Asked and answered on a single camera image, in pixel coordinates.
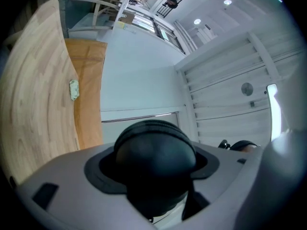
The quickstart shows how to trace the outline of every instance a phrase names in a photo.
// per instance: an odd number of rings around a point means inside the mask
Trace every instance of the black hair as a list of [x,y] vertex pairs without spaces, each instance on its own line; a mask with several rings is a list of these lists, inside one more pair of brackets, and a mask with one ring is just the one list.
[[230,150],[233,151],[242,151],[244,147],[248,146],[248,145],[254,145],[257,146],[255,143],[248,141],[248,140],[241,140],[238,141],[237,143],[235,143],[234,145],[232,145],[230,147]]
[[167,4],[168,7],[170,7],[171,9],[175,9],[175,8],[178,7],[178,2],[177,2],[177,0],[170,0],[170,1],[175,2],[176,4]]

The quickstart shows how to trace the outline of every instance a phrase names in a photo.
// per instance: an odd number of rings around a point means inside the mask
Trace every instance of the small green object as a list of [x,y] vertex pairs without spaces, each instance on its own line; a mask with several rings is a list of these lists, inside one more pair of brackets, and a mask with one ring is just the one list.
[[79,82],[78,80],[71,80],[69,82],[69,88],[71,91],[71,99],[74,101],[79,96]]

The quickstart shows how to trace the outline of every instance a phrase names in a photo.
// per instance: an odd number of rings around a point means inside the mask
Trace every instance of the round ceiling light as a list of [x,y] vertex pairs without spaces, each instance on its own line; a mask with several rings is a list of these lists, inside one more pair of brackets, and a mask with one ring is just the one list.
[[230,5],[231,3],[232,3],[231,0],[225,0],[225,1],[224,1],[224,4],[226,4],[226,5]]
[[201,23],[201,20],[200,20],[200,19],[194,20],[194,24],[199,25],[200,23]]

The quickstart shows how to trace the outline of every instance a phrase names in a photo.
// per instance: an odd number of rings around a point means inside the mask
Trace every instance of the wooden table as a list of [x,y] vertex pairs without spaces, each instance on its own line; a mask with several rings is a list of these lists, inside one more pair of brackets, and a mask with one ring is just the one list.
[[58,0],[43,4],[13,47],[0,79],[1,167],[19,184],[39,167],[79,150]]
[[84,39],[65,39],[65,43],[79,76],[74,118],[80,149],[101,145],[100,87],[107,43]]

